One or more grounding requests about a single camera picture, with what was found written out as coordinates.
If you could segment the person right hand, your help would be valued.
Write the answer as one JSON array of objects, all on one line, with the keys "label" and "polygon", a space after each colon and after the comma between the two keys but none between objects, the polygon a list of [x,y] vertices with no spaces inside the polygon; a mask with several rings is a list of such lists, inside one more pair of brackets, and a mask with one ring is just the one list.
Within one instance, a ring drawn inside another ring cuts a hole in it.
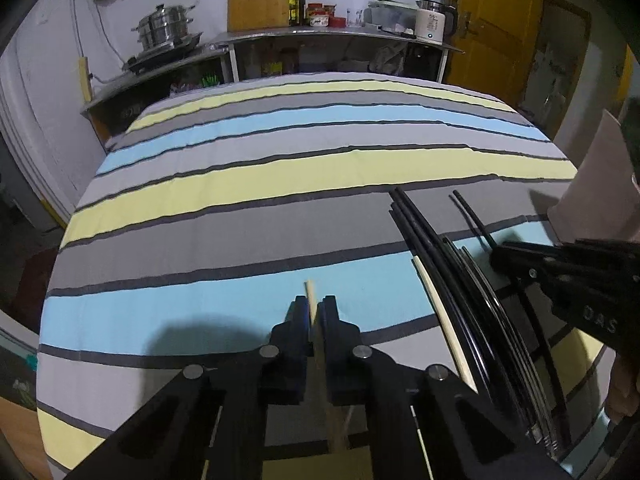
[{"label": "person right hand", "polygon": [[639,367],[619,354],[615,357],[605,399],[605,413],[619,424],[639,408]]}]

